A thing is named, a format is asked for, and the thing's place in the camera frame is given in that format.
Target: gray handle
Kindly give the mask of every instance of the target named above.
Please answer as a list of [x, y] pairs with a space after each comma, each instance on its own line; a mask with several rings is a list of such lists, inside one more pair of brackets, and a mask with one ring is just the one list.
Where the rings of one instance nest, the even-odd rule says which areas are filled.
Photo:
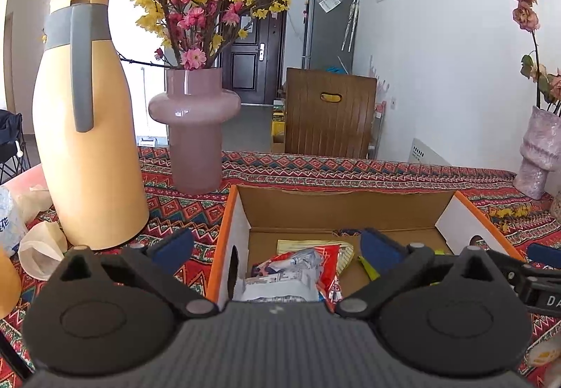
[[73, 5], [70, 20], [70, 85], [76, 131], [94, 127], [92, 5]]

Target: beige paper cup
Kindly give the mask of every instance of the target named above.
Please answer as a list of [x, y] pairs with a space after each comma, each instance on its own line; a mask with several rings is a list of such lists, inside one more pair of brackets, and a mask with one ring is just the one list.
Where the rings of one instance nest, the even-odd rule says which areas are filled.
[[18, 256], [32, 278], [48, 280], [68, 250], [68, 242], [57, 223], [40, 222], [23, 237]]

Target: gray refrigerator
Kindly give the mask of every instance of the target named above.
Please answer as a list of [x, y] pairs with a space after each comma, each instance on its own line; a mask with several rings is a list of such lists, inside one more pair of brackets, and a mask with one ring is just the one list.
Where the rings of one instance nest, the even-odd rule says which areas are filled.
[[352, 74], [354, 40], [349, 52], [350, 31], [343, 50], [341, 47], [353, 0], [341, 0], [329, 12], [320, 5], [322, 1], [308, 0], [302, 68], [326, 71], [334, 67]]

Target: red tablecloth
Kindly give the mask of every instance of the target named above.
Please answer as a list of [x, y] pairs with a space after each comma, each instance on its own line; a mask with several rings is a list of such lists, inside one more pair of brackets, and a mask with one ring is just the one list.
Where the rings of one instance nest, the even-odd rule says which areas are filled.
[[[191, 259], [176, 273], [176, 278], [205, 293], [222, 221], [228, 190], [233, 183], [274, 186], [291, 190], [382, 190], [394, 193], [416, 193], [438, 190], [462, 190], [475, 206], [489, 215], [509, 241], [525, 255], [530, 242], [561, 245], [561, 226], [548, 209], [551, 197], [532, 200], [512, 186], [514, 174], [494, 169], [474, 169], [407, 163], [375, 162], [357, 159], [315, 158], [300, 155], [251, 154], [225, 152], [223, 183], [216, 193], [185, 196], [173, 189], [169, 156], [166, 149], [140, 148], [140, 161], [145, 182], [150, 220], [141, 234], [131, 242], [151, 244], [189, 227], [195, 236]], [[497, 210], [529, 205], [529, 214], [498, 218]], [[39, 216], [56, 221], [54, 211]], [[33, 298], [43, 282], [27, 276], [17, 259], [14, 264], [22, 278], [22, 295], [16, 309], [0, 321], [0, 329], [29, 365], [29, 355], [21, 341], [21, 324]], [[557, 320], [533, 316], [534, 344], [561, 330]], [[520, 370], [535, 386], [540, 386], [542, 369], [525, 364]], [[0, 360], [0, 388], [15, 388], [21, 382], [4, 361]]]

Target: lavender ceramic vase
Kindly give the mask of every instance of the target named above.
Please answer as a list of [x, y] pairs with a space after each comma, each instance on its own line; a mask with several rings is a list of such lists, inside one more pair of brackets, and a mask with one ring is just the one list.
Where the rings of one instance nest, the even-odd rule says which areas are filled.
[[168, 69], [165, 81], [148, 113], [169, 125], [173, 184], [186, 195], [213, 192], [222, 181], [221, 123], [239, 113], [239, 96], [222, 89], [221, 68]]
[[549, 172], [561, 164], [561, 117], [534, 106], [520, 153], [523, 160], [514, 186], [524, 195], [540, 199]]

